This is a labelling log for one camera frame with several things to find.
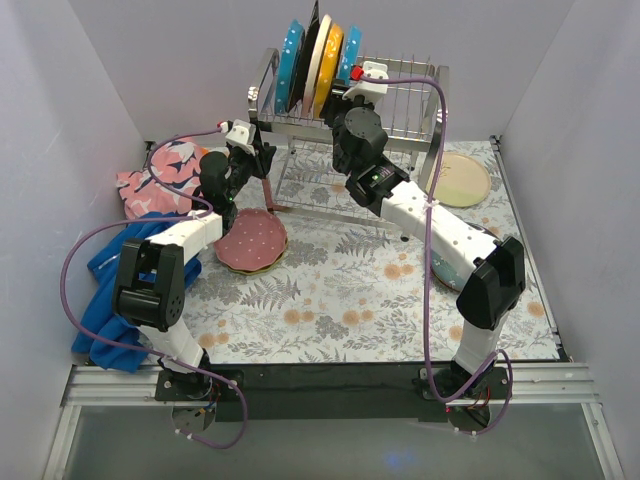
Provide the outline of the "steel dish rack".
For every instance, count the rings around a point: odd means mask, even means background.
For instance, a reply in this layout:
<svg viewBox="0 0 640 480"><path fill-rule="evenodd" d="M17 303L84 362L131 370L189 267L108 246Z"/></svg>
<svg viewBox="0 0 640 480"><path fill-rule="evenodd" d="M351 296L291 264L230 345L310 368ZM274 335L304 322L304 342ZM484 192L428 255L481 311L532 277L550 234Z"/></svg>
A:
<svg viewBox="0 0 640 480"><path fill-rule="evenodd" d="M258 133L274 133L333 148L333 167L347 178L346 188L352 199L380 219L401 229L402 240L425 237L425 214L414 211L412 192L424 186L431 167L442 157L445 143L450 70L444 65L406 63L393 59L364 61L388 65L388 87L420 84L428 99L415 137L389 135L375 110L352 108L330 129L303 124L289 114L268 115L259 104L259 95L267 75L277 75L280 53L268 48L248 89L248 115Z"/></svg>

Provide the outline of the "orange dotted plate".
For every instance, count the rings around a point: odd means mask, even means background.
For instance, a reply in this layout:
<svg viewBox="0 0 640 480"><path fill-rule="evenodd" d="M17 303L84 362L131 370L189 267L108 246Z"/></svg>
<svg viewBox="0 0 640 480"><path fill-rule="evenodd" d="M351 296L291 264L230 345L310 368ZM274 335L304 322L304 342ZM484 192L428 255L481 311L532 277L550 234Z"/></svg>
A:
<svg viewBox="0 0 640 480"><path fill-rule="evenodd" d="M338 69L343 41L343 29L338 24L333 23L328 33L316 82L313 99L314 118L321 117L321 112L329 96L331 84Z"/></svg>

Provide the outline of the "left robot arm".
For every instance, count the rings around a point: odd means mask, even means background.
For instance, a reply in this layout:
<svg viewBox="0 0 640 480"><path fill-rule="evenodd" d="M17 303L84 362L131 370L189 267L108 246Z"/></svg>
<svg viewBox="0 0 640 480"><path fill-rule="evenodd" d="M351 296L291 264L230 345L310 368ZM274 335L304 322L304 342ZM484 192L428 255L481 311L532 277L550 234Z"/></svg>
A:
<svg viewBox="0 0 640 480"><path fill-rule="evenodd" d="M182 319L186 266L231 231L238 216L235 197L251 178L268 177L277 151L257 141L228 140L226 147L201 158L186 220L123 243L113 289L114 313L150 341L169 380L193 400L211 392L213 377L206 351Z"/></svg>

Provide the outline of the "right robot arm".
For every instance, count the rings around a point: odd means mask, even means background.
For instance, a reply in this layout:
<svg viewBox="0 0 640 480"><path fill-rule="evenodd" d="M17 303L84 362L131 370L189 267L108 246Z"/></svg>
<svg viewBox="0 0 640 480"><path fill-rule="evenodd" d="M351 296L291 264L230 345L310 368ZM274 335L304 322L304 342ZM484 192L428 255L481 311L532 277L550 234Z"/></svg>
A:
<svg viewBox="0 0 640 480"><path fill-rule="evenodd" d="M437 400L475 397L489 384L503 325L525 289L524 247L514 237L498 240L473 228L385 156L388 136L372 88L340 80L331 86L321 116L332 134L333 167L346 176L358 205L423 241L427 256L439 255L463 280L456 300L461 343L449 367L434 371L427 363L425 369Z"/></svg>

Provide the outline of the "beige plate with sprig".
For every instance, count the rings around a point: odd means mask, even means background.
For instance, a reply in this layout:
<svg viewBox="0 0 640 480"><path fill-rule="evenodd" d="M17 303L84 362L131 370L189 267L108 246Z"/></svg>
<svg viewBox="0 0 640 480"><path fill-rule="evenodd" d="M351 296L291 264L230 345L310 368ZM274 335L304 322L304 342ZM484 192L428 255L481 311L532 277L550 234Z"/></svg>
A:
<svg viewBox="0 0 640 480"><path fill-rule="evenodd" d="M490 175L479 161L460 153L445 152L434 197L448 207L480 204L491 190Z"/></svg>

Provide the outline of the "pink dotted plate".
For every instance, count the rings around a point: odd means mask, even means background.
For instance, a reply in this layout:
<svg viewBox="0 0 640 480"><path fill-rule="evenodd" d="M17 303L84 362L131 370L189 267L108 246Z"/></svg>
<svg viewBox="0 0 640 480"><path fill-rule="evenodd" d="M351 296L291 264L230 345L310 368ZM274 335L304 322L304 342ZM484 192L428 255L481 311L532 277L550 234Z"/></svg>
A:
<svg viewBox="0 0 640 480"><path fill-rule="evenodd" d="M214 243L218 260L233 269L257 270L270 265L288 246L278 217L262 209L239 211L231 230Z"/></svg>

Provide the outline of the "dark green brown plate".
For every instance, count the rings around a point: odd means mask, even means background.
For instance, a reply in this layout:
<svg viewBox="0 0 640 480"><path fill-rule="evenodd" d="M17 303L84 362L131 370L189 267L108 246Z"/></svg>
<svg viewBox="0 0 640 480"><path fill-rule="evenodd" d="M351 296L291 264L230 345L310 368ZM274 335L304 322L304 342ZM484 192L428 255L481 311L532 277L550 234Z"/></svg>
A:
<svg viewBox="0 0 640 480"><path fill-rule="evenodd" d="M431 273L441 284L456 293L460 293L466 283L458 272L435 251L431 253Z"/></svg>

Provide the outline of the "lime green dotted plate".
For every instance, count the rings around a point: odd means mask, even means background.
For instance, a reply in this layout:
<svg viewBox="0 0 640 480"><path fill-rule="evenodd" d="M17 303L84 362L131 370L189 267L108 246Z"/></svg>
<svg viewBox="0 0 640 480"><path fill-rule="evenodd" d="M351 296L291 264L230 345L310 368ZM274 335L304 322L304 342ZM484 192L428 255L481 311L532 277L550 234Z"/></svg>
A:
<svg viewBox="0 0 640 480"><path fill-rule="evenodd" d="M251 275L258 275L258 274L262 274L265 273L271 269L273 269L274 267L276 267L281 259L284 257L286 251L281 253L273 263L271 263L270 265L267 265L265 267L262 267L260 269L257 270L239 270L239 269L233 269L231 267L227 267L227 269L233 273L237 273L237 274L241 274L241 275L245 275L245 276L251 276Z"/></svg>

